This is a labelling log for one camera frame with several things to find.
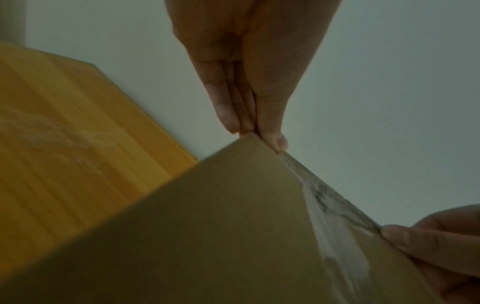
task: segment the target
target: wood grain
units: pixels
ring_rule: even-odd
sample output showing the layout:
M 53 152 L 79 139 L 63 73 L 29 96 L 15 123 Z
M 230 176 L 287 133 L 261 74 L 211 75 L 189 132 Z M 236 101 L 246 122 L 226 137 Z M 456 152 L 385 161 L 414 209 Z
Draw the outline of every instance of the wood grain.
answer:
M 0 43 L 0 276 L 196 163 L 95 66 Z

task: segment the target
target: wooden table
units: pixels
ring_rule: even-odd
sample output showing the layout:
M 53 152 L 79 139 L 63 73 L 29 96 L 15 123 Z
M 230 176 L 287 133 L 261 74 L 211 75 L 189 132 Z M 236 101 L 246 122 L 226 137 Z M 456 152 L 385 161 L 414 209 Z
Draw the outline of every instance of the wooden table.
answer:
M 94 65 L 0 44 L 0 277 L 196 163 Z

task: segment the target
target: white wall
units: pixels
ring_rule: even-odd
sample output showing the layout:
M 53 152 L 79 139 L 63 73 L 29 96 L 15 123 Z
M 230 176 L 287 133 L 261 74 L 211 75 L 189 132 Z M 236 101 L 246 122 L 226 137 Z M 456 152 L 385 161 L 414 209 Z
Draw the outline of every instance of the white wall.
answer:
M 480 197 L 480 2 L 344 0 L 288 107 L 290 153 L 380 223 Z M 194 155 L 233 140 L 160 0 L 29 0 L 26 44 L 99 66 Z

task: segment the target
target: hand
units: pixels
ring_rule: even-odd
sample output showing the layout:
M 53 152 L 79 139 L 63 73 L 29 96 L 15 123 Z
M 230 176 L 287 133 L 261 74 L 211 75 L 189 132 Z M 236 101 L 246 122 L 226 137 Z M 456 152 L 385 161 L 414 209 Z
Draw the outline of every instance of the hand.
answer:
M 382 235 L 448 304 L 480 303 L 480 205 L 434 213 L 412 228 L 387 225 Z
M 231 133 L 276 151 L 287 101 L 340 0 L 166 0 L 176 37 Z

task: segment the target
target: cardboard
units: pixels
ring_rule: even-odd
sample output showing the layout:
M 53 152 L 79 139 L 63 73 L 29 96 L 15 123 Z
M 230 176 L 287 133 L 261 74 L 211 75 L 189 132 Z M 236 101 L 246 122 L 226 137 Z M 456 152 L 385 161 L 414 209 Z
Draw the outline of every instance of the cardboard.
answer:
M 441 303 L 379 227 L 243 137 L 0 287 L 1 303 Z

